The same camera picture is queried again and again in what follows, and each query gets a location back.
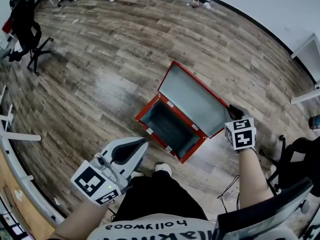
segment forearm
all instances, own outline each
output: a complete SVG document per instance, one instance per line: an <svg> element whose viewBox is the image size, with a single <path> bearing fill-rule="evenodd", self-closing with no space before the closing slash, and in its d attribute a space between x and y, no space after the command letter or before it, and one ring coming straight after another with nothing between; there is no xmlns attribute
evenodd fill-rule
<svg viewBox="0 0 320 240"><path fill-rule="evenodd" d="M273 197L258 157L252 149L240 151L239 174L240 208L249 207Z"/></svg>
<svg viewBox="0 0 320 240"><path fill-rule="evenodd" d="M97 206L85 200L55 229L51 238L62 240L85 240L104 218L109 205Z"/></svg>

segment white t-shirt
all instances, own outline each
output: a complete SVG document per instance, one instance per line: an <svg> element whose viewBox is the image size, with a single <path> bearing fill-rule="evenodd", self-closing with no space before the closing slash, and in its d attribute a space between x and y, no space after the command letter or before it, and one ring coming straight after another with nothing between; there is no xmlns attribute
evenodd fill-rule
<svg viewBox="0 0 320 240"><path fill-rule="evenodd" d="M96 228L88 240L212 240L215 223L197 218L153 214ZM256 240L298 240L287 227L277 227Z"/></svg>

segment red metal box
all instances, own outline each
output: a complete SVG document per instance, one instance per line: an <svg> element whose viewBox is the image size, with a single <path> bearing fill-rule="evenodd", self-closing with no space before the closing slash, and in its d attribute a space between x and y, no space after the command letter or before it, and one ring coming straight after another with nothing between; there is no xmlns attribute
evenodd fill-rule
<svg viewBox="0 0 320 240"><path fill-rule="evenodd" d="M229 106L181 64L173 61L156 95L135 117L181 163L224 129Z"/></svg>

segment shoe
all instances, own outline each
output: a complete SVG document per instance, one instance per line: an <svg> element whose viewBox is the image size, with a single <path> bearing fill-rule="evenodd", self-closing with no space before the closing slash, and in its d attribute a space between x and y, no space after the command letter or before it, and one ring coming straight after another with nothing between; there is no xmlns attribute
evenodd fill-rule
<svg viewBox="0 0 320 240"><path fill-rule="evenodd" d="M131 180L134 178L134 177L144 177L145 175L142 173L142 172L139 172L139 171L133 171L131 173Z"/></svg>
<svg viewBox="0 0 320 240"><path fill-rule="evenodd" d="M165 172L167 172L167 173L170 175L170 177L171 177L171 175L172 175L171 168L170 168L170 166L169 166L168 164L166 164L166 163L157 164L157 165L155 166L155 168L154 168L154 171L155 171L155 172L157 172L157 171L165 171Z"/></svg>

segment laminate flooring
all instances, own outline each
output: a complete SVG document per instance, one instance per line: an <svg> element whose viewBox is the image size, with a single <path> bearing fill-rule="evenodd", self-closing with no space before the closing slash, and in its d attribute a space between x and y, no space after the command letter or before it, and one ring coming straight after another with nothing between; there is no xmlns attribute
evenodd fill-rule
<svg viewBox="0 0 320 240"><path fill-rule="evenodd" d="M238 157L224 132L180 164L134 118L157 94L173 60L228 104L249 110L257 127L257 149L263 147L278 158L279 135L285 135L288 144L299 137L315 138L308 119L320 114L320 101L290 104L292 97L313 90L312 81L290 55L237 13L214 2L211 9L194 9L187 3L191 1L40 4L35 21L41 26L41 41L54 38L47 47L55 54L40 57L40 76L26 69L28 55L20 62L1 63L0 88L8 86L3 110L6 113L10 103L15 108L11 130L42 136L41 142L14 141L14 146L34 181L67 215L83 199L70 183L79 165L110 141L130 136L150 141L142 172L150 175L156 163L168 163L173 178L210 220L225 212L217 196L238 174ZM270 175L271 164L259 159ZM228 211L236 209L238 192L237 182L224 195ZM308 199L310 212L296 211L286 222L297 234L319 206L317 198ZM121 200L112 209L117 210Z"/></svg>

